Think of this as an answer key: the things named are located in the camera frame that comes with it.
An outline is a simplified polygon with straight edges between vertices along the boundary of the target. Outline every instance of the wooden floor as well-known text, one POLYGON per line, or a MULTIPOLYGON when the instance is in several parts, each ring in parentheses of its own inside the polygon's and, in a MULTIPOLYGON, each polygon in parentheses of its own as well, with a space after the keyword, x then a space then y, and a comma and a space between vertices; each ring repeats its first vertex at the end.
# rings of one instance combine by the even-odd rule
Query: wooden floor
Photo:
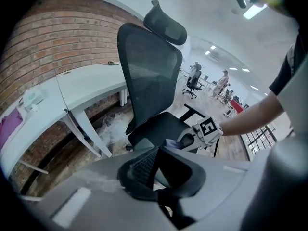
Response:
MULTIPOLYGON (((182 89, 186 88, 186 77, 182 77, 177 82, 176 93, 174 102, 167 110, 174 114, 176 117, 182 116, 188 109, 184 107, 185 103, 191 103, 194 106, 198 106, 200 109, 205 110, 209 115, 213 115, 218 122, 227 118, 223 116, 223 113, 227 111, 227 106, 221 104, 219 101, 211 99, 209 96, 211 91, 198 91, 195 94, 197 98, 191 99, 189 94, 182 95, 182 89)), ((102 126, 108 120, 109 124, 112 124, 113 119, 118 116, 125 116, 124 121, 128 122, 133 118, 133 111, 130 102, 124 107, 115 107, 105 116, 101 117, 96 126, 102 126)), ((186 123, 191 125, 196 124, 200 116, 193 115, 186 123)), ((125 146, 128 143, 127 136, 122 131, 123 136, 112 145, 109 146, 113 156, 127 153, 125 146)), ((212 156, 215 149, 215 145, 208 148, 207 151, 199 150, 200 156, 212 156)), ((239 138, 239 136, 222 137, 218 145, 217 157, 223 157, 229 160, 241 160, 247 161, 245 148, 239 138)), ((85 148, 76 138, 67 144, 47 165, 45 170, 49 171, 49 175, 40 174, 33 182, 30 189, 27 192, 29 196, 42 197, 50 189, 54 188, 57 184, 70 177, 74 172, 78 171, 86 164, 96 160, 105 158, 103 155, 101 158, 96 158, 87 148, 85 148)))

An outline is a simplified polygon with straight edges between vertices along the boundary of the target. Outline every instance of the white desk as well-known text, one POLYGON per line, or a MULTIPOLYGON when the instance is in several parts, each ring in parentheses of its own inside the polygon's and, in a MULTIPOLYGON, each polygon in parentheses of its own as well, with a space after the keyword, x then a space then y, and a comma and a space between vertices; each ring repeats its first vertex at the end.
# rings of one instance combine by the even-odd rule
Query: white desk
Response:
POLYGON ((201 79, 202 80, 202 82, 204 83, 204 90, 203 90, 203 92, 202 93, 204 93, 204 91, 207 89, 207 87, 208 87, 208 85, 213 85, 214 86, 214 84, 213 83, 211 83, 211 82, 208 82, 207 80, 204 80, 204 79, 201 79))
POLYGON ((57 75, 64 102, 89 138, 111 157, 111 152, 91 125, 85 109, 114 93, 120 92, 120 105, 127 102, 126 82, 121 65, 95 64, 57 75))
MULTIPOLYGON (((47 80, 39 85, 39 88, 45 95, 45 99, 38 104, 36 112, 31 110, 27 114, 25 124, 1 151, 0 162, 5 177, 9 177, 15 164, 30 145, 51 125, 66 116, 66 105, 57 79, 54 77, 47 80)), ((19 100, 16 100, 3 115, 8 115, 18 105, 19 100)))

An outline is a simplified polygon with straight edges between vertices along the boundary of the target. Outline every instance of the chair base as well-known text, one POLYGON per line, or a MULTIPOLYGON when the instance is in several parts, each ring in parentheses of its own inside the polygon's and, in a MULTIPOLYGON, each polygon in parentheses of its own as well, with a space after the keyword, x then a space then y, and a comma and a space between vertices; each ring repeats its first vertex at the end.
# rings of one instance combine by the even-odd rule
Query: chair base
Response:
POLYGON ((183 89, 182 94, 184 94, 184 93, 189 93, 191 95, 192 99, 197 98, 197 95, 193 93, 192 89, 191 90, 183 89))

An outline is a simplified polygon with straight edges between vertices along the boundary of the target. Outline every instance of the white wall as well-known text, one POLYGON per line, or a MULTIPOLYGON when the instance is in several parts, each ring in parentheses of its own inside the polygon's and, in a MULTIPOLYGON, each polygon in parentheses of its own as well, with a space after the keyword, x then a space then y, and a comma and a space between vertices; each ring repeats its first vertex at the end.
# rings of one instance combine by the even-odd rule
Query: white wall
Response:
POLYGON ((259 101, 261 101, 264 97, 261 97, 260 95, 257 95, 255 93, 253 93, 252 91, 249 92, 246 100, 242 103, 243 105, 247 104, 249 106, 252 106, 256 103, 258 103, 259 101))
MULTIPOLYGON (((192 49, 187 58, 187 61, 182 63, 182 67, 186 71, 189 71, 189 66, 193 65, 194 62, 198 62, 202 66, 201 78, 204 78, 204 76, 207 75, 207 81, 209 82, 218 81, 223 76, 222 71, 224 71, 225 68, 221 67, 218 62, 215 63, 209 60, 209 58, 205 56, 204 52, 202 51, 192 49)), ((230 73, 230 71, 229 83, 231 84, 231 86, 228 87, 228 89, 233 90, 234 96, 238 96, 240 98, 240 102, 243 103, 243 101, 246 100, 249 94, 248 88, 241 81, 232 76, 232 73, 230 73)))
POLYGON ((183 56, 183 62, 186 62, 188 60, 189 54, 191 52, 191 37, 187 36, 187 40, 185 44, 176 46, 182 53, 183 56))

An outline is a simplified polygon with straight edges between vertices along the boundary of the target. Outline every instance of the office chair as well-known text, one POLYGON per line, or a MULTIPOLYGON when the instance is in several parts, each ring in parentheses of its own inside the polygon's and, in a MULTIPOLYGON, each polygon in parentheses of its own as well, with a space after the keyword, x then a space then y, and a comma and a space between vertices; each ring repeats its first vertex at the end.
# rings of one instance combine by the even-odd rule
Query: office chair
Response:
MULTIPOLYGON (((153 8, 144 18, 144 29, 132 23, 123 24, 117 35, 122 70, 129 91, 134 118, 126 134, 132 147, 142 139, 161 146, 165 139, 177 141, 183 131, 191 128, 184 121, 193 114, 204 114, 185 104, 189 111, 180 119, 169 112, 174 100, 182 54, 175 45, 187 38, 185 28, 171 19, 152 1, 153 8)), ((194 138, 184 136, 183 146, 194 138)))
POLYGON ((200 70, 196 70, 194 76, 192 77, 192 81, 191 82, 187 81, 187 83, 186 83, 186 86, 190 90, 183 89, 184 92, 182 94, 189 93, 191 95, 192 99, 193 99, 193 97, 197 98, 197 95, 193 93, 193 90, 202 90, 201 87, 204 86, 204 85, 200 84, 200 86, 197 87, 200 75, 201 75, 201 71, 200 70))

